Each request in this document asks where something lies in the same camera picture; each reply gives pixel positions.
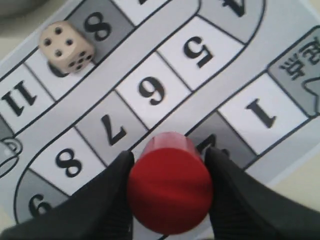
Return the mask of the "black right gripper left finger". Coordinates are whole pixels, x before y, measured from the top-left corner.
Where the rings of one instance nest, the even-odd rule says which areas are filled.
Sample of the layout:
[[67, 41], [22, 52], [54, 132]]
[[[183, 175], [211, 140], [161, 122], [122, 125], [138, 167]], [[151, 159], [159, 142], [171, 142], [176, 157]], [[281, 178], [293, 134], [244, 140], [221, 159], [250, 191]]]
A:
[[122, 151], [100, 174], [66, 202], [24, 223], [5, 229], [2, 240], [131, 240], [133, 214], [127, 182], [135, 159]]

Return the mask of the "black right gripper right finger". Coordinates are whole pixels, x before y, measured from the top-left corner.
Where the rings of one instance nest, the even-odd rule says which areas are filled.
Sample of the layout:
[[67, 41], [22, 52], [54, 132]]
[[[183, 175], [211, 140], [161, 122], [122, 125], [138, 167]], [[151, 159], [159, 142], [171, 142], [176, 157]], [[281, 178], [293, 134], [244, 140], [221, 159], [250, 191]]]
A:
[[213, 182], [209, 210], [216, 240], [318, 240], [320, 213], [266, 187], [216, 147], [204, 163]]

